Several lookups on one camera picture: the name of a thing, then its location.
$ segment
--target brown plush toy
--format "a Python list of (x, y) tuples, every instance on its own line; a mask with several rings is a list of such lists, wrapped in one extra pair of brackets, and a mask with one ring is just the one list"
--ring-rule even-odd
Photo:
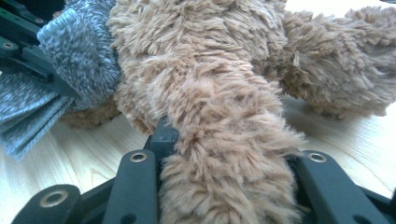
[[(337, 118), (381, 116), (395, 101), (394, 8), (336, 19), (291, 13), (285, 3), (118, 0), (113, 7), (118, 110), (144, 133), (167, 116), (180, 134), (161, 174), (162, 223), (298, 222), (284, 157), (304, 136), (285, 123), (280, 96)], [(114, 107), (66, 120), (100, 123), (118, 113)]]

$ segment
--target gray knit fabric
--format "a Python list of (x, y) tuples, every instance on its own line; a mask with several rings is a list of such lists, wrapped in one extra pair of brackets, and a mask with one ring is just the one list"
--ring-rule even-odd
[(23, 158), (65, 111), (99, 106), (114, 93), (120, 68), (106, 28), (114, 4), (114, 0), (66, 1), (63, 14), (37, 34), (57, 76), (78, 97), (45, 90), (27, 71), (0, 63), (0, 144), (8, 155)]

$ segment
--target plush toy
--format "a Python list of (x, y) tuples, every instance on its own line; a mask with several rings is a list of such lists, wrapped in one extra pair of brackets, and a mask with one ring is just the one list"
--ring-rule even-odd
[(396, 98), (396, 10), (344, 18), (288, 12), (281, 0), (118, 0), (107, 23), (122, 72), (114, 102), (68, 114), (118, 114), (144, 133), (179, 131), (163, 161), (162, 223), (295, 223), (285, 156), (304, 141), (280, 97), (336, 118), (385, 115)]

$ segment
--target light wood surface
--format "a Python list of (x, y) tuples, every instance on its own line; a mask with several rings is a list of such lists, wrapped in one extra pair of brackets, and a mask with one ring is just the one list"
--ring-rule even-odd
[[(359, 7), (382, 5), (350, 2), (293, 0), (288, 7), (342, 15), (357, 2)], [(381, 118), (334, 120), (316, 115), (303, 101), (286, 97), (284, 102), (289, 124), (309, 140), (301, 149), (330, 154), (355, 183), (391, 196), (396, 188), (396, 105)], [(9, 158), (0, 147), (0, 223), (10, 223), (32, 196), (49, 186), (72, 184), (83, 193), (106, 182), (115, 176), (122, 155), (142, 148), (146, 139), (119, 116), (93, 130), (57, 123), (22, 161)]]

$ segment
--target wooden floor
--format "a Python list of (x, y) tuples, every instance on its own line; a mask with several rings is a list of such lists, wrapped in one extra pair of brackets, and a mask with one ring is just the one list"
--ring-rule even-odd
[[(289, 6), (297, 10), (316, 6), (308, 4), (313, 1), (298, 1), (306, 5), (294, 6), (295, 0)], [(289, 97), (285, 107), (289, 124), (307, 134), (309, 143), (301, 149), (330, 154), (355, 183), (391, 196), (396, 188), (396, 105), (382, 118), (347, 120), (325, 119)], [(146, 138), (120, 116), (93, 130), (58, 123), (23, 161), (14, 161), (0, 148), (0, 223), (9, 223), (34, 194), (49, 186), (72, 184), (86, 192), (107, 181), (115, 176), (122, 155), (142, 148)]]

